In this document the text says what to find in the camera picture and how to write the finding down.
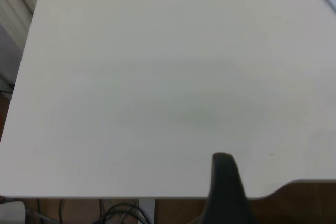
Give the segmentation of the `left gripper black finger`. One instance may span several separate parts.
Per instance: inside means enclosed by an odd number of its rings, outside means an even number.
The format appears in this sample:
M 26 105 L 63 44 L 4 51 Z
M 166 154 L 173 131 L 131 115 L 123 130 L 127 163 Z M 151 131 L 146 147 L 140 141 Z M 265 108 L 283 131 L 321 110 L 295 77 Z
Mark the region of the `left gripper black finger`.
M 212 156 L 211 185 L 201 223 L 257 223 L 232 155 Z

